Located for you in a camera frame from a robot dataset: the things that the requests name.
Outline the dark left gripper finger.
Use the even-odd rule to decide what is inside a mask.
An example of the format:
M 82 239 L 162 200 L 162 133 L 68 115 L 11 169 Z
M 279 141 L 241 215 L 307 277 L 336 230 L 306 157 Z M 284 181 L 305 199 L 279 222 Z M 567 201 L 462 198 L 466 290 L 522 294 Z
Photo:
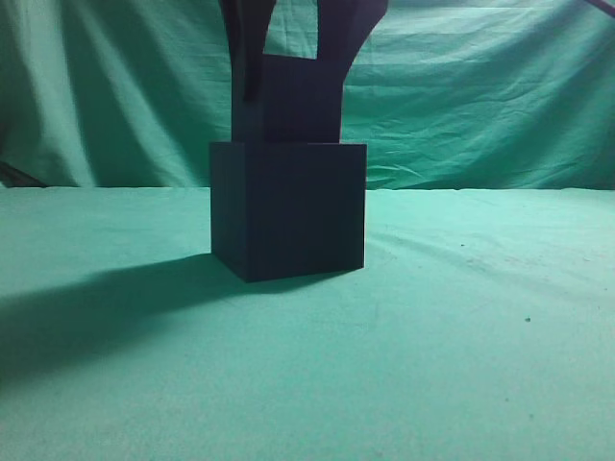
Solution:
M 318 1 L 318 88 L 343 82 L 361 47 L 385 16 L 387 0 Z

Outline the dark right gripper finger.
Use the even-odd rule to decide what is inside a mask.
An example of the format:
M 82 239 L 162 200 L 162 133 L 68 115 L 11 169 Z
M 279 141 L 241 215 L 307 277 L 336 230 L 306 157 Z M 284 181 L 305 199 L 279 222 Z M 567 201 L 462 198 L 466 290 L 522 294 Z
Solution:
M 276 1 L 220 0 L 233 78 L 246 102 L 258 96 L 263 50 Z

